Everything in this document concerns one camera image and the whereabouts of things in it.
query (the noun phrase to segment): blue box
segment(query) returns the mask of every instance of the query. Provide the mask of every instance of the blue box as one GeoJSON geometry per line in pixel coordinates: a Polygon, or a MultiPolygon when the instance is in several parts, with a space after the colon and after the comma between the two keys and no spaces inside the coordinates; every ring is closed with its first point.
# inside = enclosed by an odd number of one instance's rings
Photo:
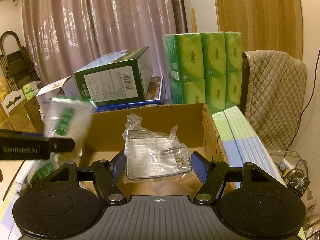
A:
{"type": "Polygon", "coordinates": [[[113,110],[122,110],[127,108],[137,108],[143,106],[160,106],[163,105],[165,96],[166,92],[164,85],[164,77],[152,77],[144,101],[118,105],[98,106],[96,112],[99,113],[113,110]]]}

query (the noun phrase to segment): silver screw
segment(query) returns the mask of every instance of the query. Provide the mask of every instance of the silver screw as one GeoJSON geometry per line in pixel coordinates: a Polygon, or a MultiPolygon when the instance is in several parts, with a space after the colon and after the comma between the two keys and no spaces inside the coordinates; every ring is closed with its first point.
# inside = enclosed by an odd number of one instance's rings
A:
{"type": "Polygon", "coordinates": [[[110,199],[111,201],[114,201],[114,202],[121,201],[121,200],[123,200],[123,198],[124,198],[124,196],[119,193],[114,193],[114,194],[111,194],[108,196],[108,199],[110,199]]]}
{"type": "Polygon", "coordinates": [[[206,193],[201,193],[196,196],[196,199],[201,202],[205,202],[205,201],[209,201],[211,199],[211,196],[206,193]]]}

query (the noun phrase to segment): barcode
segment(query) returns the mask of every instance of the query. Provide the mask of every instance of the barcode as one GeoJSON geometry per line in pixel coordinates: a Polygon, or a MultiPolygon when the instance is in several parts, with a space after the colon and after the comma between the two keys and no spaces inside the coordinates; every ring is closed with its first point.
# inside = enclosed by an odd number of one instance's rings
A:
{"type": "Polygon", "coordinates": [[[179,80],[179,73],[177,72],[177,71],[171,71],[171,73],[172,73],[172,77],[174,78],[174,79],[176,79],[176,80],[179,80]]]}
{"type": "Polygon", "coordinates": [[[122,78],[124,81],[124,87],[125,90],[129,91],[129,90],[134,90],[133,86],[132,86],[132,78],[131,78],[131,74],[122,74],[122,78]]]}

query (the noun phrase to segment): open cardboard box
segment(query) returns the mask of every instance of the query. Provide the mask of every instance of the open cardboard box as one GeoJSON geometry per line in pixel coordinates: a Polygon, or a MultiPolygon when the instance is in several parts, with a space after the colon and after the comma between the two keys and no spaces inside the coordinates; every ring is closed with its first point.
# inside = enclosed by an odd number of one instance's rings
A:
{"type": "MultiPolygon", "coordinates": [[[[140,116],[142,126],[153,132],[169,134],[171,128],[178,125],[177,136],[191,152],[198,151],[209,161],[227,161],[208,106],[199,103],[142,107],[94,114],[81,166],[91,165],[101,159],[111,160],[124,149],[122,134],[127,115],[130,113],[140,116]]],[[[82,182],[82,184],[95,193],[92,182],[82,182]]],[[[118,182],[118,186],[127,198],[130,195],[189,195],[192,198],[201,185],[193,171],[185,180],[169,179],[124,184],[121,178],[118,182]]]]}

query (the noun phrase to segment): wooden stick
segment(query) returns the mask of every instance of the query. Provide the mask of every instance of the wooden stick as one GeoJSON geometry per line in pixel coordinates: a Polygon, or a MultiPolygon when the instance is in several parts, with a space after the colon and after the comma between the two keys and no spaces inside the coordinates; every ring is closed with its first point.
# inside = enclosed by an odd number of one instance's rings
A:
{"type": "Polygon", "coordinates": [[[198,32],[198,29],[197,29],[197,21],[196,21],[196,12],[194,8],[191,8],[190,15],[191,15],[192,32],[196,33],[198,32]]]}

